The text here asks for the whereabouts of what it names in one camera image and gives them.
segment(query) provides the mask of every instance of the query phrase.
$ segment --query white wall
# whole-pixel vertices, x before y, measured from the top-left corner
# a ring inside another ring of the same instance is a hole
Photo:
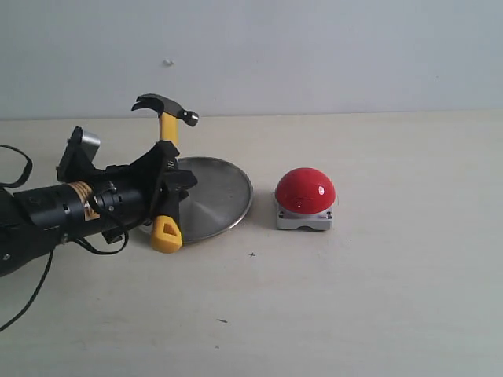
[[[0,118],[503,107],[499,0],[3,0]],[[174,66],[164,67],[164,59]]]

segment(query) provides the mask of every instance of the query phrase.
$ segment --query round metal lid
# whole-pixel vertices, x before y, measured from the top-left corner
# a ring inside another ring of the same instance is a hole
[[[197,185],[180,202],[180,230],[184,243],[217,236],[231,229],[246,215],[252,204],[253,187],[239,167],[213,157],[185,157],[178,168],[191,170]],[[151,225],[140,229],[150,233]]]

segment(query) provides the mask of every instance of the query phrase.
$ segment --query hammer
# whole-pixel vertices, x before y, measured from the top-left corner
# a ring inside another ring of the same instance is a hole
[[[177,119],[194,127],[199,121],[195,112],[185,110],[180,104],[159,94],[143,94],[138,97],[131,111],[139,108],[150,108],[159,116],[159,139],[178,143]],[[154,219],[150,243],[154,250],[162,253],[174,253],[182,247],[182,233],[176,221],[166,215]]]

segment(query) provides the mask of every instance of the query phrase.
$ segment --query red button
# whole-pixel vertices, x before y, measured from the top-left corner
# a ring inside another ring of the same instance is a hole
[[[297,214],[317,214],[336,201],[330,178],[311,167],[290,170],[277,184],[275,195],[284,209]]]

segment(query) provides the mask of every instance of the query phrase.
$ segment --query table surface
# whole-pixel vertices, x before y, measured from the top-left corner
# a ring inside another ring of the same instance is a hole
[[[58,247],[35,304],[0,334],[2,375],[500,376],[502,123],[503,111],[492,111],[181,127],[183,156],[247,172],[248,216],[169,255],[138,232],[113,257]],[[34,188],[56,183],[74,126],[100,135],[95,163],[105,167],[147,151],[156,124],[1,122],[0,142],[32,157],[25,188]],[[5,156],[2,174],[13,174]],[[331,231],[274,228],[274,187],[302,166],[335,183]],[[45,264],[0,279],[0,322],[28,300]]]

